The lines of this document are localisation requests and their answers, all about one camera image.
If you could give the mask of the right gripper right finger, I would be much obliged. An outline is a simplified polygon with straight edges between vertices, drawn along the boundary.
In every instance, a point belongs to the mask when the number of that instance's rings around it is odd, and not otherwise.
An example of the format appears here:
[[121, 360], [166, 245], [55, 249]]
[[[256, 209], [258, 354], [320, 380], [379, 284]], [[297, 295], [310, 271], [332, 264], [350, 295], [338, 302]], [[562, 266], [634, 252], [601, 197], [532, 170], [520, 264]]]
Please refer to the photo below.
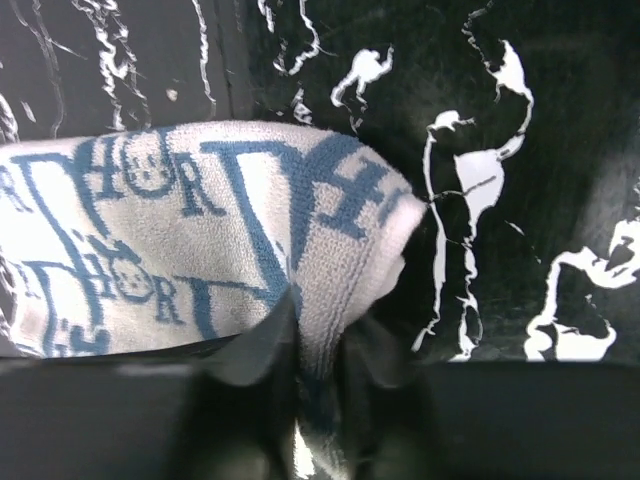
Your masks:
[[352, 479], [635, 479], [639, 371], [602, 363], [430, 363], [371, 317], [341, 340]]

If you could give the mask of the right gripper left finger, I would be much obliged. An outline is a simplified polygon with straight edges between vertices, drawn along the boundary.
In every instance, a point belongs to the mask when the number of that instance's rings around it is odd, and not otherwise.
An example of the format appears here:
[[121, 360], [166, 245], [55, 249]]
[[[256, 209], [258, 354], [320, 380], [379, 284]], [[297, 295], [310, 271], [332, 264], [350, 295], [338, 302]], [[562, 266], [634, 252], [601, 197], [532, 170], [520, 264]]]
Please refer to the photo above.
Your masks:
[[5, 479], [289, 479], [297, 325], [172, 349], [1, 363]]

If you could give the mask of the blue white patterned towel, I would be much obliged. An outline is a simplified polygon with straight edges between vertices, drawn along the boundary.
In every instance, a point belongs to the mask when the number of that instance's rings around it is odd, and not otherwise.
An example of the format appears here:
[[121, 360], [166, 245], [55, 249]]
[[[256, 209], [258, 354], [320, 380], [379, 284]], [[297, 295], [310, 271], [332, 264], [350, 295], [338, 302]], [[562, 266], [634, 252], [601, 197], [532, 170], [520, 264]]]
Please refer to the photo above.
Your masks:
[[1, 333], [36, 358], [223, 338], [286, 292], [301, 336], [301, 437], [347, 466], [330, 370], [391, 292], [426, 206], [360, 140], [219, 121], [1, 149]]

